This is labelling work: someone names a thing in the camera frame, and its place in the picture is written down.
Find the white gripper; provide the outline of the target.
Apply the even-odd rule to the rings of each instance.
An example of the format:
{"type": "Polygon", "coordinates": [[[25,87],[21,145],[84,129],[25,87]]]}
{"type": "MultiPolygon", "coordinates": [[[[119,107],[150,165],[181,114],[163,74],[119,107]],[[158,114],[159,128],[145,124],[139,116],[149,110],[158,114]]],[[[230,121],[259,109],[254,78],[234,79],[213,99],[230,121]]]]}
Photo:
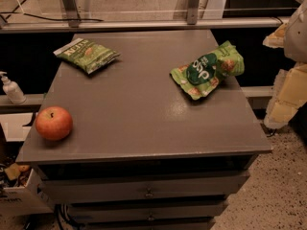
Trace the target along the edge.
{"type": "Polygon", "coordinates": [[[281,69],[275,77],[264,125],[280,129],[307,103],[307,0],[297,8],[288,24],[267,35],[263,45],[283,48],[286,58],[297,63],[289,71],[281,69]]]}

